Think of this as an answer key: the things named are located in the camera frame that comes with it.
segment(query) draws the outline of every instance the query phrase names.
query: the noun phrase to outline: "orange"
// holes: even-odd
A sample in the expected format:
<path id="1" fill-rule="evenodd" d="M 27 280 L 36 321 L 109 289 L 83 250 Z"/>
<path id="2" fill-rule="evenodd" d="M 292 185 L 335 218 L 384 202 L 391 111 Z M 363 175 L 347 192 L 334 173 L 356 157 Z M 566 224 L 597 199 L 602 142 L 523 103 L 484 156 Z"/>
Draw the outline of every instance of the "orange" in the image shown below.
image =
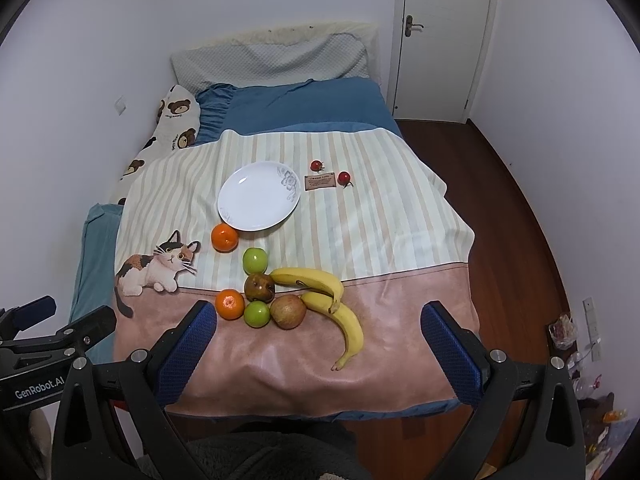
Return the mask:
<path id="1" fill-rule="evenodd" d="M 223 319 L 238 319 L 244 314 L 244 298 L 232 288 L 221 290 L 216 296 L 216 311 Z"/>
<path id="2" fill-rule="evenodd" d="M 238 247 L 238 232 L 228 224 L 218 224 L 211 231 L 211 245 L 221 253 L 228 253 Z"/>

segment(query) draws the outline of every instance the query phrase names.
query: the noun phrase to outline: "silver screw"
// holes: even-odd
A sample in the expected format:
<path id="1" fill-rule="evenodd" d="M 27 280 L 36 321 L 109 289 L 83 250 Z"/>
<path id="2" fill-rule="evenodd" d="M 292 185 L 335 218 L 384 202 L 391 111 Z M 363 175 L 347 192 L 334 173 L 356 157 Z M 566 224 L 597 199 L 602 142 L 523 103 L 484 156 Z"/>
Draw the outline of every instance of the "silver screw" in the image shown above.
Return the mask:
<path id="1" fill-rule="evenodd" d="M 558 370 L 562 370 L 564 368 L 564 361 L 557 356 L 553 356 L 551 358 L 551 365 L 553 368 L 557 368 Z"/>
<path id="2" fill-rule="evenodd" d="M 493 361 L 497 363 L 503 363 L 507 360 L 507 354 L 505 354 L 502 350 L 491 350 L 489 356 Z"/>
<path id="3" fill-rule="evenodd" d="M 139 350 L 134 350 L 131 353 L 131 360 L 135 363 L 141 363 L 142 361 L 144 361 L 146 359 L 147 356 L 147 352 L 146 350 L 143 350 L 142 348 Z"/>
<path id="4" fill-rule="evenodd" d="M 86 366 L 86 359 L 84 357 L 79 357 L 74 361 L 74 368 L 76 370 L 82 370 Z"/>

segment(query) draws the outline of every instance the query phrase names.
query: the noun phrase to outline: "wooden floor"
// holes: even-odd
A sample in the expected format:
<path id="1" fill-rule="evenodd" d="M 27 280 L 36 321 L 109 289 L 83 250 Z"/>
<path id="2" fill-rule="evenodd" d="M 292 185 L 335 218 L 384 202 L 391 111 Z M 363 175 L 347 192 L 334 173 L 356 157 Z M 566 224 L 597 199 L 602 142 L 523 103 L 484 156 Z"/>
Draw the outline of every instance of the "wooden floor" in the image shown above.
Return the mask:
<path id="1" fill-rule="evenodd" d="M 544 363 L 545 325 L 568 305 L 546 240 L 511 174 L 473 124 L 398 123 L 415 154 L 446 182 L 446 199 L 476 234 L 469 277 L 482 342 L 514 360 Z M 492 450 L 492 465 L 499 466 L 508 452 L 518 404 Z M 422 480 L 469 415 L 463 406 L 429 418 L 346 425 L 357 434 L 360 462 L 376 480 Z"/>

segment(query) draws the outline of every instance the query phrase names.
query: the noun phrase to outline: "wall switch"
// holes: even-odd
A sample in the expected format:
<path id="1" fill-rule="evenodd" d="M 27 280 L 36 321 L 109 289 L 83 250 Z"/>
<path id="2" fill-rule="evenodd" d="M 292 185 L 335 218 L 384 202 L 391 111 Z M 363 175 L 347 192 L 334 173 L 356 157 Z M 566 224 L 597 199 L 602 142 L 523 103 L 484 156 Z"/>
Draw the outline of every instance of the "wall switch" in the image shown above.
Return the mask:
<path id="1" fill-rule="evenodd" d="M 118 115 L 122 115 L 124 110 L 127 109 L 127 103 L 124 100 L 124 95 L 121 95 L 120 97 L 118 97 L 118 100 L 114 102 L 113 106 L 114 108 L 116 108 Z"/>
<path id="2" fill-rule="evenodd" d="M 584 315 L 587 319 L 587 330 L 589 331 L 589 341 L 591 342 L 591 361 L 600 361 L 602 359 L 602 348 L 600 347 L 600 333 L 598 332 L 598 320 L 596 319 L 596 309 L 593 305 L 593 299 L 587 298 L 582 302 L 584 307 Z"/>

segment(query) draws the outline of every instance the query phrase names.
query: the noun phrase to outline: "white plate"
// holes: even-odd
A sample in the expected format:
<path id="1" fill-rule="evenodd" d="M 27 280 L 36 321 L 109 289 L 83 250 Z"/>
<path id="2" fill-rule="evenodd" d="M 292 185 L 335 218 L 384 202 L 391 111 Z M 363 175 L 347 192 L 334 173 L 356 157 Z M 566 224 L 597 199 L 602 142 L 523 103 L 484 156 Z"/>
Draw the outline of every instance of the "white plate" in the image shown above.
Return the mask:
<path id="1" fill-rule="evenodd" d="M 261 231 L 282 222 L 300 200 L 300 180 L 280 162 L 254 162 L 231 175 L 218 195 L 223 221 L 240 231 Z"/>

